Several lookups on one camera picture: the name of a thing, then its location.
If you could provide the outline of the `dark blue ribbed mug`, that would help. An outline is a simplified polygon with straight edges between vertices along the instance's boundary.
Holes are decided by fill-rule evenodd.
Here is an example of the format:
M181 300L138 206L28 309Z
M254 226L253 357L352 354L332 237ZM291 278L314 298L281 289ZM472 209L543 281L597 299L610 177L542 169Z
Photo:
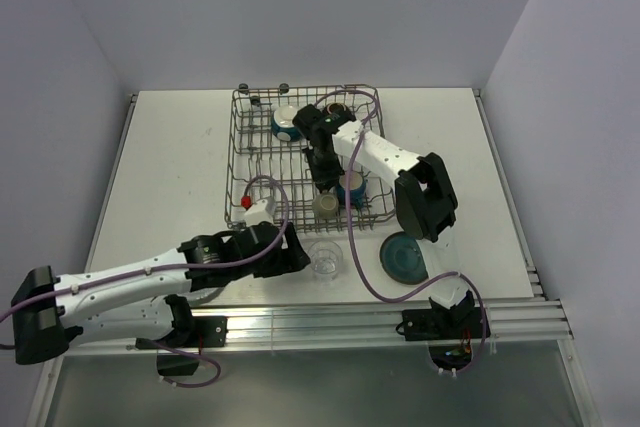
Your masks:
M341 206L346 205L346 187L350 190L350 205L356 209L361 209L364 206L366 199L366 180L363 176L356 171L351 173L350 184L345 181L345 191L335 192Z

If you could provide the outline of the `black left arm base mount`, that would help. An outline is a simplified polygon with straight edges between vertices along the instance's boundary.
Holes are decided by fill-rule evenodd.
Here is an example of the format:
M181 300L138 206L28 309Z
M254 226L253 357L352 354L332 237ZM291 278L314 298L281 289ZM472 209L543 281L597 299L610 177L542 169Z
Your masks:
M226 344L228 318L225 316L204 316L195 318L195 330L187 337L182 348L194 348L199 354L205 349L222 348ZM191 377L201 366L201 361L171 354L168 351L156 357L159 375L169 378Z

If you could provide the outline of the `small beige mug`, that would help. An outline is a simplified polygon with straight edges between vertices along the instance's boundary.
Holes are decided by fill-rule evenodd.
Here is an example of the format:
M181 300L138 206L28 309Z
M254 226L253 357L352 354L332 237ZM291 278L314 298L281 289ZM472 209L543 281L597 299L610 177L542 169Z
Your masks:
M320 220L335 218L339 212L339 201L333 192L318 193L312 201L314 217Z

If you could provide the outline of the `brown ribbed bowl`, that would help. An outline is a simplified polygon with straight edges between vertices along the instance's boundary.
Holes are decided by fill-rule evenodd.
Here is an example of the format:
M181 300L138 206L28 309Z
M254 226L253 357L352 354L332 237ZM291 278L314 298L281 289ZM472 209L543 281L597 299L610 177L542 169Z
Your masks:
M328 122L352 121L352 113L342 103L331 103L322 109Z

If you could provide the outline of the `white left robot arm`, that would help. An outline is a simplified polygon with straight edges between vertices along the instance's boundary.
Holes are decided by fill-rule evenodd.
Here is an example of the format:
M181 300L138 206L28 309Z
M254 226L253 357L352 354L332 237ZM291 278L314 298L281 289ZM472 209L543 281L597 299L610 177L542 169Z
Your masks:
M253 276L303 270L310 262L295 228L268 222L240 231L201 235L144 261L92 274L57 276L31 270L11 300L19 365L56 358L70 347L136 338L171 348L194 336L189 303L197 291L219 290Z

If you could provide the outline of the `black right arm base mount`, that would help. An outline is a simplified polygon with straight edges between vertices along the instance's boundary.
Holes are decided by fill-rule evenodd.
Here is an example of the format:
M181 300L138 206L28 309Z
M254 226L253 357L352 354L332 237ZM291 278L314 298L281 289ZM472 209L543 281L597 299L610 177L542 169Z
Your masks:
M453 374L473 359L469 328L454 325L434 309L404 310L395 332L408 342L452 341L452 344L428 348L430 360L439 372Z

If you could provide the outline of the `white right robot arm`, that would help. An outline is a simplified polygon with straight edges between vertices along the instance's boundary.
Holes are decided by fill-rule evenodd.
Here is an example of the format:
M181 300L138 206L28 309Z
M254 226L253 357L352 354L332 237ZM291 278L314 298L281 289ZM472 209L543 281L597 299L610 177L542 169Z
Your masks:
M484 338L489 326L484 302L472 281L454 267L458 256L452 243L458 201L444 161L435 153L420 156L403 150L365 128L345 107L332 104L324 110L308 105L299 110L293 124L309 141L306 150L312 179L321 190L339 185L345 177L344 202L351 205L353 165L359 164L379 176L393 188L396 219L402 228L393 239L410 239L416 254L428 257L437 250L449 254L437 265L428 260L421 282L412 282L414 290L397 298L378 293L366 278L353 234L352 215L347 215L347 235L358 275L365 288L385 303L401 303L432 285L444 281L448 291L430 299L436 334L452 337L470 324L475 315Z

